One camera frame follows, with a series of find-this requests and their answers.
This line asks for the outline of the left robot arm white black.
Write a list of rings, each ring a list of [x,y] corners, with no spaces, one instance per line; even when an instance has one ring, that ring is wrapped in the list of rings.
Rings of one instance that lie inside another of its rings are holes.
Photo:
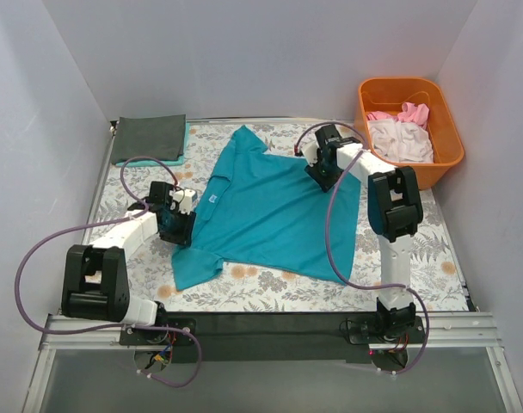
[[[66,317],[139,326],[152,344],[169,334],[168,321],[157,315],[158,304],[132,296],[127,260],[149,238],[188,247],[196,219],[197,192],[154,181],[146,197],[131,204],[125,221],[88,245],[69,248],[61,311]]]

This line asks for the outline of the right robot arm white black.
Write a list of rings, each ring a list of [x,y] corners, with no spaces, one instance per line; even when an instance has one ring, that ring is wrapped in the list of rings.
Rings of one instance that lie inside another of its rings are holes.
[[[339,126],[339,121],[311,126],[314,142],[296,143],[294,154],[305,159],[306,173],[332,199],[347,176],[366,188],[367,216],[378,238],[381,283],[373,287],[377,309],[358,331],[386,342],[406,339],[415,327],[416,310],[423,306],[410,286],[414,236],[423,219],[416,173],[409,166],[397,167],[376,157],[358,131],[341,136]]]

